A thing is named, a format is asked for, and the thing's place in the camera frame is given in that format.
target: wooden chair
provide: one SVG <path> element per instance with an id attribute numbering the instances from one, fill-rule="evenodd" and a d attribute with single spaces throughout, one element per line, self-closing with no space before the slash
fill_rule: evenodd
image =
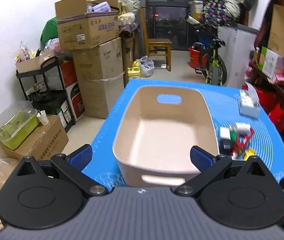
<path id="1" fill-rule="evenodd" d="M 145 20 L 144 20 L 143 12 L 141 9 L 140 9 L 140 17 L 141 17 L 141 24 L 142 24 L 142 30 L 143 30 L 143 38 L 144 38 L 144 46 L 145 46 L 146 55 L 148 57 L 149 56 L 165 56 L 167 70 L 171 71 L 171 44 L 172 42 L 169 39 L 149 39 L 147 37 Z M 165 48 L 165 54 L 158 54 L 156 49 L 154 49 L 156 47 Z"/>

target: bicycle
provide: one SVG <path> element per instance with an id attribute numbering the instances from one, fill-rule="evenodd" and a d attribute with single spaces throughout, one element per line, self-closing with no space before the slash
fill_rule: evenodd
<path id="1" fill-rule="evenodd" d="M 186 16 L 185 20 L 191 23 L 197 31 L 201 28 L 213 37 L 209 48 L 205 48 L 204 45 L 199 42 L 192 45 L 195 50 L 200 52 L 200 64 L 195 68 L 195 72 L 204 75 L 206 84 L 224 85 L 227 79 L 227 69 L 223 59 L 218 54 L 218 49 L 226 44 L 223 40 L 218 38 L 218 26 L 226 25 L 226 20 L 221 20 L 216 23 L 200 23 L 189 15 Z M 202 64 L 203 56 L 207 58 L 206 66 Z"/>

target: floor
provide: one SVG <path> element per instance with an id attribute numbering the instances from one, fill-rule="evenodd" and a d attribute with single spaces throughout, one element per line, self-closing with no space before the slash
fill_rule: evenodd
<path id="1" fill-rule="evenodd" d="M 165 64 L 165 57 L 151 57 L 154 61 L 154 74 L 148 79 L 174 80 L 194 83 L 204 83 L 203 75 L 196 74 L 188 65 L 189 53 L 187 51 L 172 51 L 172 69 L 171 72 L 161 68 Z M 99 129 L 104 123 L 104 119 L 92 118 L 83 115 L 81 119 L 67 133 L 69 141 L 65 146 L 63 153 L 70 154 L 85 143 L 92 143 Z"/>

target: blue mat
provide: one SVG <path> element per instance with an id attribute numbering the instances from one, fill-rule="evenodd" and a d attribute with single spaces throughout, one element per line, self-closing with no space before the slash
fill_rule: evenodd
<path id="1" fill-rule="evenodd" d="M 218 127 L 227 127 L 235 122 L 251 124 L 255 134 L 250 142 L 250 147 L 257 151 L 257 155 L 272 172 L 277 182 L 284 177 L 284 143 L 279 133 L 264 111 L 261 111 L 258 120 L 239 114 L 238 89 L 160 80 L 132 80 L 128 83 L 92 142 L 92 161 L 83 169 L 82 173 L 105 185 L 109 190 L 113 186 L 126 186 L 113 156 L 113 140 L 125 108 L 135 91 L 139 87 L 148 85 L 185 87 L 200 91 L 209 107 L 216 133 Z"/>

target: yellow bottle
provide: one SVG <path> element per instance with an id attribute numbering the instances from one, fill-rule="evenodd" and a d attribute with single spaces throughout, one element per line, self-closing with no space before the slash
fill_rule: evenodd
<path id="1" fill-rule="evenodd" d="M 135 61 L 131 67 L 127 68 L 127 76 L 129 81 L 141 78 L 140 62 Z"/>

